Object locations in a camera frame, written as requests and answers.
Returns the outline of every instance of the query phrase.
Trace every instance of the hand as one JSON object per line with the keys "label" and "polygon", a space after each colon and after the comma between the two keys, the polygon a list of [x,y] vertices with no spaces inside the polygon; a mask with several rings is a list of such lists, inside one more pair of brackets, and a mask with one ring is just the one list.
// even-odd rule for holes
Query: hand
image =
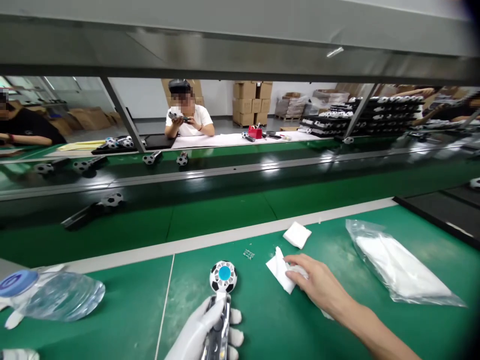
{"label": "hand", "polygon": [[305,254],[288,255],[284,260],[305,269],[308,280],[298,272],[287,271],[285,274],[308,295],[318,308],[326,311],[335,320],[342,322],[343,317],[359,305],[323,262]]}
{"label": "hand", "polygon": [[184,118],[182,116],[176,117],[171,120],[171,123],[177,127],[180,127],[184,123]]}
{"label": "hand", "polygon": [[198,122],[195,121],[195,118],[193,116],[188,117],[188,124],[192,125],[198,131],[200,131],[200,129],[202,128],[202,126]]}
{"label": "hand", "polygon": [[[220,320],[225,306],[225,299],[217,302],[207,312],[210,297],[208,297],[188,318],[175,343],[168,352],[165,360],[199,360],[204,349],[204,342],[212,327]],[[230,309],[230,324],[239,324],[242,321],[240,311]],[[230,327],[228,343],[239,347],[244,342],[243,332]],[[228,346],[229,360],[238,360],[239,353]]]}

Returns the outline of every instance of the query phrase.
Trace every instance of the blue button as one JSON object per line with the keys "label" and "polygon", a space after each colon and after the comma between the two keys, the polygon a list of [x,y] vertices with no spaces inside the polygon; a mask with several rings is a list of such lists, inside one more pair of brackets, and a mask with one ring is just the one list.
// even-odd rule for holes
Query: blue button
{"label": "blue button", "polygon": [[230,268],[228,266],[222,266],[220,270],[218,271],[218,277],[220,280],[227,281],[230,279],[230,276],[232,275],[232,272],[230,271]]}

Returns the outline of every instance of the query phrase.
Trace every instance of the floor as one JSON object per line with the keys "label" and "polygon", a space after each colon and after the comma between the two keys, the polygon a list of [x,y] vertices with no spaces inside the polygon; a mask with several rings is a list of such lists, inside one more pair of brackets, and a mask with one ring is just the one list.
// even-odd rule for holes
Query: floor
{"label": "floor", "polygon": [[[143,118],[134,120],[139,134],[162,134],[165,131],[165,120],[161,118]],[[215,133],[219,134],[238,134],[246,130],[232,121],[231,116],[218,116],[213,119]],[[279,131],[282,126],[298,126],[297,122],[284,122],[280,119],[269,118],[266,126],[267,131]],[[78,130],[72,135],[66,136],[69,143],[100,140],[108,137],[118,138],[122,135],[128,135],[124,127],[109,127],[102,130]]]}

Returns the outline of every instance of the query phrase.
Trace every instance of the blue bottle cap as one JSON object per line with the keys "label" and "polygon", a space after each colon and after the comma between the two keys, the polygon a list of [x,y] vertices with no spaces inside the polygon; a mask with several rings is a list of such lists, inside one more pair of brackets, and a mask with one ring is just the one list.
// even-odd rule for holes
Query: blue bottle cap
{"label": "blue bottle cap", "polygon": [[0,298],[11,298],[29,288],[39,278],[36,271],[20,270],[0,282]]}

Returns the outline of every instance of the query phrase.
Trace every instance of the white glove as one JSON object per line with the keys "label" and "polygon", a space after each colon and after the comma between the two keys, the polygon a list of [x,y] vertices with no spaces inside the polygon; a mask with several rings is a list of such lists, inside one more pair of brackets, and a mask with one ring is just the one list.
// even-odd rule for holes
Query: white glove
{"label": "white glove", "polygon": [[[180,335],[166,355],[165,360],[199,360],[204,349],[205,339],[212,327],[220,320],[225,306],[225,299],[219,300],[207,312],[210,296],[190,315]],[[242,314],[236,309],[230,309],[230,324],[239,324]],[[228,342],[240,346],[244,342],[243,332],[230,327]],[[238,351],[228,346],[228,359],[237,360]]]}

